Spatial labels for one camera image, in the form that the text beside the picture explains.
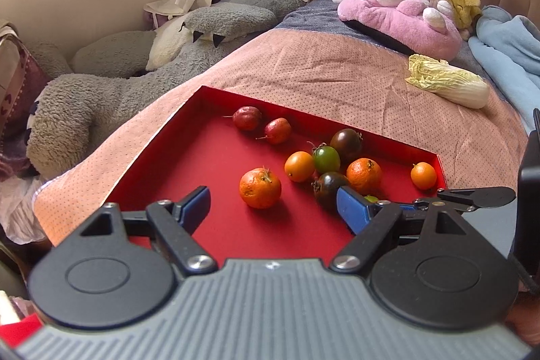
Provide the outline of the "red shallow tray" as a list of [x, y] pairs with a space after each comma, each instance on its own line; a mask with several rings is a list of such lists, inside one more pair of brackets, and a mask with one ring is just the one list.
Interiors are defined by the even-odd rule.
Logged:
[[333, 120], [202, 87], [135, 156], [109, 200], [139, 210], [206, 186], [210, 212], [194, 236], [217, 261], [329, 260], [351, 231], [316, 200], [311, 152], [341, 129]]

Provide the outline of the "dark purple tomato back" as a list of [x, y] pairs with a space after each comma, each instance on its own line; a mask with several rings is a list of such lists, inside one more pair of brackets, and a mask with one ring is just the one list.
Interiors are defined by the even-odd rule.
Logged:
[[353, 129], [342, 129], [333, 135], [329, 145], [338, 152], [343, 162], [351, 163], [360, 158], [362, 136]]

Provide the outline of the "white tote bag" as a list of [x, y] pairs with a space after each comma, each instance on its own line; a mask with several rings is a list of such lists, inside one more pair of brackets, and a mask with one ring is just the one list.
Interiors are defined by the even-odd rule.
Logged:
[[177, 17], [182, 17], [194, 9], [211, 6], [212, 0], [158, 0], [144, 6], [144, 18], [154, 27]]

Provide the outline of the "red plum right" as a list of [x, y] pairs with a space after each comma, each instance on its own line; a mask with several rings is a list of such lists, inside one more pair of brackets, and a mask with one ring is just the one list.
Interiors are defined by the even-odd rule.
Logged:
[[286, 142], [292, 133], [292, 127], [286, 118], [277, 118], [265, 126], [265, 135], [257, 140], [265, 140], [272, 145]]

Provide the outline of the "large orange mandarin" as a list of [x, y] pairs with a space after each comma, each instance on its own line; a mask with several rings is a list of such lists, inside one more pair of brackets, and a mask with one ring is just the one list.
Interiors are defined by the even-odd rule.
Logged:
[[282, 184], [270, 169], [253, 168], [242, 176], [239, 195], [243, 202], [253, 209], [268, 209], [279, 201]]

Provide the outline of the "small orange kumquat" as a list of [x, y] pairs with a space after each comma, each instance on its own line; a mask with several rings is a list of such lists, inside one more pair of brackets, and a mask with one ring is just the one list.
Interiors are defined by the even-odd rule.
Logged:
[[296, 151], [288, 157], [284, 165], [284, 171], [292, 182], [305, 182], [315, 173], [312, 155], [306, 151]]

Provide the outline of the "pink dotted bedspread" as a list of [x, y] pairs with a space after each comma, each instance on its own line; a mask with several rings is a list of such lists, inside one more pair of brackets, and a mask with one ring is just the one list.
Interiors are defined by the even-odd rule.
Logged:
[[177, 59], [131, 79], [60, 76], [38, 98], [27, 145], [45, 179], [34, 213], [61, 242], [202, 86], [433, 151], [453, 187], [515, 186], [526, 135], [513, 108], [495, 92], [483, 109], [464, 108], [407, 84], [407, 69], [404, 56], [354, 37], [278, 28], [199, 75]]

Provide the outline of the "red plum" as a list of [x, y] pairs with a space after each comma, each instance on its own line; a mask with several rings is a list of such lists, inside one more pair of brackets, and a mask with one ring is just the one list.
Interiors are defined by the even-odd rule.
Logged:
[[277, 118], [265, 126], [265, 135], [257, 140], [265, 140], [272, 145], [286, 142], [292, 133], [292, 127], [286, 118]]
[[238, 130], [253, 132], [261, 125], [263, 114], [254, 106], [243, 106], [233, 115], [226, 115], [225, 118], [230, 119]]

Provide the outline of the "red plum left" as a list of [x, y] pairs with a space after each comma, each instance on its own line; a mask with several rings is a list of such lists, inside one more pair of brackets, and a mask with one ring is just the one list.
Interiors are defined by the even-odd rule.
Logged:
[[254, 106], [243, 106], [233, 115], [226, 115], [225, 118], [230, 119], [238, 130], [253, 132], [261, 125], [263, 114]]

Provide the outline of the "dark purple tomato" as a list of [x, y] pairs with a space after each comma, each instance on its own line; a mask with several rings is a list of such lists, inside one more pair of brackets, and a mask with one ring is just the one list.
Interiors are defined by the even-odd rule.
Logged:
[[329, 145], [338, 152], [343, 162], [351, 163], [360, 158], [362, 136], [353, 129], [342, 129], [333, 135]]
[[337, 192], [342, 186], [350, 184], [347, 177], [338, 172], [323, 173], [313, 184], [313, 193], [319, 205], [335, 210]]

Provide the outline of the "orange kumquat near edge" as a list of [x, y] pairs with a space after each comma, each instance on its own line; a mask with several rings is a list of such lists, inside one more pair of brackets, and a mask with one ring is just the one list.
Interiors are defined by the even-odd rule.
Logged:
[[431, 164], [420, 162], [413, 166], [411, 173], [413, 184], [422, 191], [427, 191], [437, 183], [437, 173]]

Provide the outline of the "light blue blanket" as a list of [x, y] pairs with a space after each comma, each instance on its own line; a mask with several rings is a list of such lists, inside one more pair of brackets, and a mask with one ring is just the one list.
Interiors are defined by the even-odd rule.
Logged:
[[539, 107], [539, 29], [525, 16], [512, 16], [497, 5], [482, 8], [468, 45], [507, 102], [520, 115], [524, 130], [535, 129]]

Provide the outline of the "green red tomato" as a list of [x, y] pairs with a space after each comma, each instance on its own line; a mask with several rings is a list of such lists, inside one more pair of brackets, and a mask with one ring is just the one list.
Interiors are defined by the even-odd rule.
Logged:
[[341, 158], [332, 146], [320, 144], [312, 150], [312, 158], [318, 174], [338, 172], [341, 169]]

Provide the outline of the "napa cabbage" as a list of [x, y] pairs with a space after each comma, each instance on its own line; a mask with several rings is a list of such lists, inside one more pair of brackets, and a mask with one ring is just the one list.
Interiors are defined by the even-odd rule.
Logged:
[[408, 84], [449, 102], [472, 110], [482, 109], [488, 102], [490, 87], [479, 75], [444, 59], [413, 54], [408, 58], [408, 71]]

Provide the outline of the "dark purple tomato front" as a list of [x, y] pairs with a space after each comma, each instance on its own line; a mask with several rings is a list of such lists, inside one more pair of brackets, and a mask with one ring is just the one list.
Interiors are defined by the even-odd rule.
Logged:
[[337, 192], [342, 186], [350, 184], [347, 177], [338, 172], [323, 173], [313, 184], [313, 193], [319, 205], [335, 210]]

